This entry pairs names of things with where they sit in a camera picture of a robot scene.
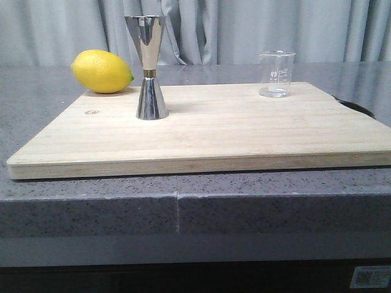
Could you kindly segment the glass beaker with clear liquid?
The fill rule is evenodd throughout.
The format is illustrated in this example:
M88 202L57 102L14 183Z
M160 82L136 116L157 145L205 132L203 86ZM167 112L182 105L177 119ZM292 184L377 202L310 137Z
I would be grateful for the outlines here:
M260 54L260 88L258 93L270 98L290 94L295 52L271 50Z

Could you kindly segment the steel double jigger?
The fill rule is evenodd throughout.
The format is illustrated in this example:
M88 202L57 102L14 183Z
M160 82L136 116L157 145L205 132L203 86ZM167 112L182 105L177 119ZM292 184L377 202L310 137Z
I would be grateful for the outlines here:
M156 74L166 17L126 16L125 22L142 64L144 75L136 117L141 120L166 118L169 112Z

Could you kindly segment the wooden cutting board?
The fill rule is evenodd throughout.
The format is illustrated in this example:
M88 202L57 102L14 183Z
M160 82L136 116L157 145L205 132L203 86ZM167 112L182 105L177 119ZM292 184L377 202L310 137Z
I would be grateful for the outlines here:
M139 87L85 92L7 160L12 179L390 164L390 128L306 82L162 87L169 115L136 117Z

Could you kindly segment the yellow lemon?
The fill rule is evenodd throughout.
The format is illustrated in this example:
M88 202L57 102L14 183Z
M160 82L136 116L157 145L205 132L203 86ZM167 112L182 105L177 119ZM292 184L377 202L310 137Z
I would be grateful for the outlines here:
M115 93L129 86L134 76L118 55L100 49L79 53L71 64L76 80L97 93Z

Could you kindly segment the grey curtain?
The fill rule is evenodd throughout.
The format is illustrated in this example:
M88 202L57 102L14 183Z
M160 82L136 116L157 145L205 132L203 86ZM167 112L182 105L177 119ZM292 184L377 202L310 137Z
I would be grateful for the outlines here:
M1 65L69 65L87 49L136 64L125 17L141 15L166 17L161 65L255 64L267 50L390 60L389 1L2 1Z

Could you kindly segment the white QR code label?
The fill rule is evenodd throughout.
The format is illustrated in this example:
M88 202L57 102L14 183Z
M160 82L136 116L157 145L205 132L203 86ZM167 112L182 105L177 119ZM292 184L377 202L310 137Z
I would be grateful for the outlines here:
M390 266L358 266L354 268L351 289L381 289L390 283Z

